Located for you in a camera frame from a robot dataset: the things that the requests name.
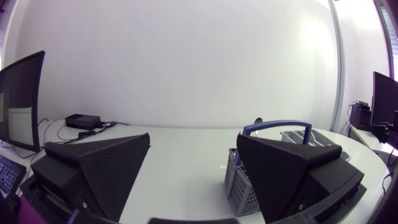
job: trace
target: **computer monitor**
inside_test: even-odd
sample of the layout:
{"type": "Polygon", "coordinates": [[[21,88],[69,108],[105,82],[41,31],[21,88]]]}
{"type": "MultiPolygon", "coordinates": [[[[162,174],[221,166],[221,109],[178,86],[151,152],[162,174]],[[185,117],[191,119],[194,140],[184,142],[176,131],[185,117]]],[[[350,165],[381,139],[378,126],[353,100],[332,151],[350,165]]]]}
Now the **computer monitor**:
{"type": "Polygon", "coordinates": [[[37,52],[0,71],[0,139],[39,152],[37,99],[45,52],[37,52]]]}
{"type": "Polygon", "coordinates": [[[371,124],[394,124],[394,111],[398,111],[398,82],[374,72],[371,124]]]}

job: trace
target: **curved desk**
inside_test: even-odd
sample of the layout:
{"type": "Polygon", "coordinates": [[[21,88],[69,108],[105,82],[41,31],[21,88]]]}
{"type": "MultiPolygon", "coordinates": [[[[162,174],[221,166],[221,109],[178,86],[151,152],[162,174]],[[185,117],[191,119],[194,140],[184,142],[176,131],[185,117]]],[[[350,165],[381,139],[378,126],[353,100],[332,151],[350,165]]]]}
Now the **curved desk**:
{"type": "MultiPolygon", "coordinates": [[[[59,141],[57,131],[63,121],[49,127],[48,141],[59,141]]],[[[46,124],[40,125],[44,132],[46,124]]],[[[288,126],[265,129],[259,137],[281,140],[280,131],[298,130],[288,126]]],[[[236,136],[242,129],[181,129],[117,125],[115,128],[80,142],[120,138],[148,132],[151,147],[121,216],[121,223],[147,223],[150,218],[176,220],[212,220],[235,217],[224,189],[228,148],[236,147],[236,136]]],[[[384,163],[366,146],[345,136],[317,129],[343,147],[350,164],[364,173],[362,184],[367,188],[362,199],[342,223],[366,223],[382,195],[382,180],[388,174],[384,163]]],[[[79,130],[63,128],[63,138],[75,138],[79,130]]],[[[25,164],[15,154],[2,148],[1,154],[25,164]]],[[[239,222],[264,223],[261,212],[239,217],[239,222]]]]}

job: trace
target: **router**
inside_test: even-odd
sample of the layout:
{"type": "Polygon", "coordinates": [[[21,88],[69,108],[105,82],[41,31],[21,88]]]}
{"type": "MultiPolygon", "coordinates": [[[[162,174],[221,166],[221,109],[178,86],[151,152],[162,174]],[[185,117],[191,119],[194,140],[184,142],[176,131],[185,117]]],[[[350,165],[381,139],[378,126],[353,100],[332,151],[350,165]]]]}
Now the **router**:
{"type": "Polygon", "coordinates": [[[99,116],[83,115],[83,114],[73,114],[65,118],[67,127],[85,129],[92,131],[96,127],[96,124],[100,122],[99,116]]]}

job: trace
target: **black keyboard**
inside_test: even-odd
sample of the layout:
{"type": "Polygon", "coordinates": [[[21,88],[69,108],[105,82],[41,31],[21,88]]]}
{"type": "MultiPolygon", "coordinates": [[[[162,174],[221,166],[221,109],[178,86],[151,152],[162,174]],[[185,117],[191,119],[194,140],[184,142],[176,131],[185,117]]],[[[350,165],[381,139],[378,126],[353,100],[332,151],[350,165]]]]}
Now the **black keyboard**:
{"type": "Polygon", "coordinates": [[[26,167],[0,155],[0,189],[5,193],[15,193],[26,167]]]}

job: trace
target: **wire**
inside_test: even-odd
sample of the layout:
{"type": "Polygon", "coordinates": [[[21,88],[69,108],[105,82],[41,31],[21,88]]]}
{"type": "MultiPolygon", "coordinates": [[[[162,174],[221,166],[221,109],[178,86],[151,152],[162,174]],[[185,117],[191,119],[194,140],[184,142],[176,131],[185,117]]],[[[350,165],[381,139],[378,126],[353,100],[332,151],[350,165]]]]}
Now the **wire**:
{"type": "Polygon", "coordinates": [[[57,143],[57,144],[70,144],[70,143],[75,143],[75,142],[80,141],[80,140],[82,140],[82,139],[84,139],[84,138],[88,138],[88,137],[90,137],[90,136],[94,136],[94,135],[96,135],[96,134],[102,133],[103,131],[107,130],[108,128],[112,128],[112,127],[115,126],[115,125],[117,125],[116,122],[110,122],[109,125],[104,125],[103,128],[102,128],[101,130],[95,131],[95,132],[93,132],[92,134],[89,134],[89,135],[86,135],[86,136],[81,136],[81,137],[78,137],[78,138],[75,138],[75,139],[70,139],[70,140],[64,141],[64,142],[55,142],[55,143],[57,143]]]}
{"type": "Polygon", "coordinates": [[[47,132],[47,130],[48,130],[48,128],[50,127],[50,125],[51,125],[52,123],[56,122],[56,121],[58,121],[58,120],[53,120],[53,121],[46,127],[46,129],[45,129],[45,131],[44,131],[44,139],[43,139],[42,147],[44,146],[44,143],[45,143],[45,133],[47,132]]]}
{"type": "Polygon", "coordinates": [[[49,121],[47,118],[43,118],[37,125],[39,126],[44,120],[49,121]]]}
{"type": "Polygon", "coordinates": [[[344,127],[347,125],[348,122],[349,122],[349,118],[348,118],[348,120],[345,122],[344,126],[341,128],[339,134],[341,134],[341,132],[343,131],[344,127]]]}
{"type": "Polygon", "coordinates": [[[389,167],[392,167],[396,162],[397,162],[397,158],[394,160],[394,162],[392,163],[392,164],[390,164],[390,159],[391,159],[391,156],[392,156],[392,153],[394,152],[394,150],[395,149],[392,149],[392,151],[391,151],[391,153],[390,153],[390,156],[388,157],[388,166],[389,167]]]}
{"type": "Polygon", "coordinates": [[[341,134],[341,132],[343,131],[343,129],[344,129],[345,126],[347,126],[347,128],[346,128],[346,134],[348,134],[349,129],[350,129],[350,126],[347,125],[347,124],[348,124],[348,122],[349,122],[349,119],[351,118],[351,115],[349,115],[348,111],[349,111],[350,108],[352,108],[352,107],[354,106],[354,103],[356,103],[356,102],[359,102],[359,101],[356,100],[356,101],[353,101],[352,103],[350,103],[349,105],[347,105],[347,106],[348,106],[348,109],[347,109],[346,113],[347,113],[347,115],[348,115],[348,120],[345,122],[344,126],[341,128],[339,134],[341,134]]]}
{"type": "Polygon", "coordinates": [[[123,123],[123,122],[117,122],[117,121],[101,122],[101,123],[102,123],[102,124],[111,124],[111,123],[116,123],[116,124],[124,124],[124,125],[130,126],[130,124],[126,124],[126,123],[123,123]]]}
{"type": "Polygon", "coordinates": [[[58,129],[58,131],[57,131],[57,136],[58,136],[58,138],[61,139],[61,140],[63,140],[63,141],[71,141],[71,140],[73,140],[73,139],[63,139],[63,138],[60,137],[60,131],[61,131],[61,129],[62,129],[63,127],[65,127],[65,125],[63,125],[63,126],[62,126],[60,129],[58,129]]]}
{"type": "Polygon", "coordinates": [[[32,161],[33,161],[33,159],[34,159],[37,155],[39,155],[39,153],[43,150],[43,147],[40,147],[40,148],[41,148],[41,150],[40,150],[39,152],[35,152],[35,153],[34,153],[35,155],[30,159],[29,170],[28,170],[28,172],[26,173],[25,181],[26,181],[27,178],[29,177],[30,170],[32,169],[32,161]]]}
{"type": "Polygon", "coordinates": [[[390,176],[392,176],[392,174],[389,174],[389,175],[387,175],[387,176],[385,176],[384,177],[384,179],[383,179],[383,182],[381,183],[381,187],[383,187],[383,196],[386,194],[386,189],[384,188],[384,181],[385,181],[385,179],[387,178],[387,177],[390,177],[390,176]]]}
{"type": "Polygon", "coordinates": [[[1,141],[0,146],[3,147],[3,148],[6,148],[6,149],[12,149],[12,150],[14,150],[14,152],[15,152],[21,159],[26,159],[26,158],[28,158],[28,157],[30,157],[30,156],[33,156],[34,154],[37,153],[37,152],[35,152],[35,153],[33,153],[33,154],[30,154],[29,156],[21,156],[21,155],[15,150],[14,147],[12,147],[12,146],[3,146],[3,145],[2,145],[2,141],[1,141]]]}

